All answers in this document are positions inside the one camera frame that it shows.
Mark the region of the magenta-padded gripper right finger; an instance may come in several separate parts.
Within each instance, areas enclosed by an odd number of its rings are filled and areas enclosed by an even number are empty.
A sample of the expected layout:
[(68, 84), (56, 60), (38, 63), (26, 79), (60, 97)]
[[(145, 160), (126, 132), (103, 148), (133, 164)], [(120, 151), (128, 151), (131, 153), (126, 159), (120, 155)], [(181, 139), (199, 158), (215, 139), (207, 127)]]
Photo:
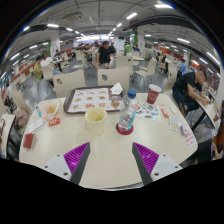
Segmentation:
[(144, 185), (148, 185), (182, 169), (167, 154), (157, 154), (138, 143), (133, 143), (132, 153)]

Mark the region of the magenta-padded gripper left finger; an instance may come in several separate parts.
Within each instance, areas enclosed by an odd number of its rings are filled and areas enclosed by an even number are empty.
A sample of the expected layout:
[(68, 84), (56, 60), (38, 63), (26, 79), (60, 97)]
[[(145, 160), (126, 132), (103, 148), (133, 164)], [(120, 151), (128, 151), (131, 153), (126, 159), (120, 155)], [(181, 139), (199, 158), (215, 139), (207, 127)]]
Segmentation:
[(76, 185), (80, 183), (90, 154), (90, 143), (84, 143), (69, 152), (52, 157), (43, 169)]

